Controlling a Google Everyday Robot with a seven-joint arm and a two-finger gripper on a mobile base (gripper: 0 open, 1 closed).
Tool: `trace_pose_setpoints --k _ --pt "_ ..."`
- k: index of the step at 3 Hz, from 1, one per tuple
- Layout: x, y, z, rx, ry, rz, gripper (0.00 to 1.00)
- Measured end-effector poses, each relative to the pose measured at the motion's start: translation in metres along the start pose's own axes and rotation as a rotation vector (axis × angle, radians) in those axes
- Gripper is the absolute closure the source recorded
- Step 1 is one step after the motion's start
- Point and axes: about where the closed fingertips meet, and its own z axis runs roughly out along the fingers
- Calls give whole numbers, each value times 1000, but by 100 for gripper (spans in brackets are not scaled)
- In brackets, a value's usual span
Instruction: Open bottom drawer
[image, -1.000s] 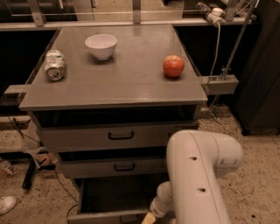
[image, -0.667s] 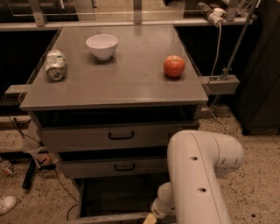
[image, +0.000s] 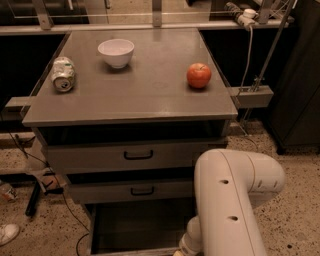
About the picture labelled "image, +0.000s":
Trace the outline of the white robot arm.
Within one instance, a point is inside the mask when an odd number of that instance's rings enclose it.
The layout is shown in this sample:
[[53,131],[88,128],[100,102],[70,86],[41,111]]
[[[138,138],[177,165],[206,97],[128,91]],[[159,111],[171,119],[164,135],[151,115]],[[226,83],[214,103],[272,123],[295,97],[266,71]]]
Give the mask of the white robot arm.
[[268,155],[228,149],[203,153],[194,171],[197,215],[173,256],[267,256],[253,206],[275,197],[284,184],[282,166]]

